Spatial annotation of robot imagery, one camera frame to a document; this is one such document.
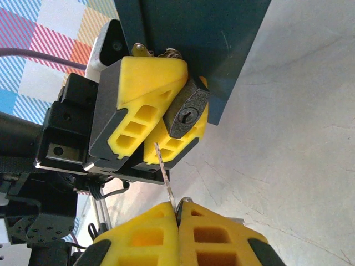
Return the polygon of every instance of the colorful checkered fabric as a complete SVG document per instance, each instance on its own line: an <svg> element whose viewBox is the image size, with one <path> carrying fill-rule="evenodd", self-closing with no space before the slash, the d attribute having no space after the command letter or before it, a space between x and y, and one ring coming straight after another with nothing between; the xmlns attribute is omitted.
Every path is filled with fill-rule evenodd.
<svg viewBox="0 0 355 266"><path fill-rule="evenodd" d="M113 0L2 0L0 47L30 49L86 64ZM81 70L45 60L0 58L0 111L38 124L65 84Z"/></svg>

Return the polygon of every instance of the striped fabric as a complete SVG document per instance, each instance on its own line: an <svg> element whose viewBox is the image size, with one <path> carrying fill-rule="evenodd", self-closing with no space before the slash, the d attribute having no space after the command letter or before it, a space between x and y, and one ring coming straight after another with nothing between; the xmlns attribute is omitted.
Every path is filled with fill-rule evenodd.
<svg viewBox="0 0 355 266"><path fill-rule="evenodd" d="M30 49L86 64L95 37L110 18L118 18L113 0L0 0L0 48ZM72 72L84 75L45 60L0 57L0 111L42 124ZM79 195L78 205L86 198ZM80 219L75 219L74 234ZM71 236L64 239L73 241Z"/></svg>

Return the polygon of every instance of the metal key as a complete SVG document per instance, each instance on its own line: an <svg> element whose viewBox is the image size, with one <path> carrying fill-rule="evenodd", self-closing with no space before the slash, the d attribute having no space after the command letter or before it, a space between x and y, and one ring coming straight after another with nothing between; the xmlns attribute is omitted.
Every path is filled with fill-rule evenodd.
<svg viewBox="0 0 355 266"><path fill-rule="evenodd" d="M158 156L161 173L163 174L164 184L166 186L166 190L168 191L168 199L171 202L171 206L173 207L173 210L174 210L175 214L177 214L178 209L176 208L176 202L175 202L175 198L174 198L174 195L173 195L173 191L171 190L169 179L168 179L168 176L167 176L166 171L165 171L163 159L161 158L159 145L156 142L154 143L154 145L155 145L156 155Z"/></svg>

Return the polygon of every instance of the key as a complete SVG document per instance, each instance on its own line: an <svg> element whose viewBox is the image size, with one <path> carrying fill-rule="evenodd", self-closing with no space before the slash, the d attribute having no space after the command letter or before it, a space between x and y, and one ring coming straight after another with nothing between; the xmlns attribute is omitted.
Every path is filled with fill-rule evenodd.
<svg viewBox="0 0 355 266"><path fill-rule="evenodd" d="M158 156L161 173L163 174L164 184L165 184L166 190L168 191L168 199L171 202L171 206L173 207L173 210L174 210L175 214L177 214L178 210L176 208L175 198L174 198L174 195L173 195L173 191L171 190L171 187L170 187L168 176L167 176L166 171L165 171L163 159L161 158L159 145L156 142L154 143L154 145L155 145L156 155Z"/></svg>

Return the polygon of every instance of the yellow 3d-printed part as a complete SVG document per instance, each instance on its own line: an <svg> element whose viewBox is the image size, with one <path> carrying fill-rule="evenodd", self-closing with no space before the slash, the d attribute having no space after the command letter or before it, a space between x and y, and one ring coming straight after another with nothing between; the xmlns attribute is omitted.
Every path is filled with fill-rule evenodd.
<svg viewBox="0 0 355 266"><path fill-rule="evenodd" d="M179 227L180 265L262 266L248 243L267 239L193 202L184 202Z"/></svg>
<svg viewBox="0 0 355 266"><path fill-rule="evenodd" d="M176 58L124 57L117 109L128 113L108 138L118 159L131 156L158 124L187 81L187 64Z"/></svg>
<svg viewBox="0 0 355 266"><path fill-rule="evenodd" d="M111 246L100 266L178 266L179 232L170 202L99 235Z"/></svg>
<svg viewBox="0 0 355 266"><path fill-rule="evenodd" d="M204 136L209 106L207 104L200 119L195 126L180 139L169 137L168 131L163 119L160 119L157 126L148 135L144 141L144 157L143 160L148 165L158 164L158 157L156 155L154 143L157 142L160 147L163 162L170 162L173 160L194 138L201 139Z"/></svg>

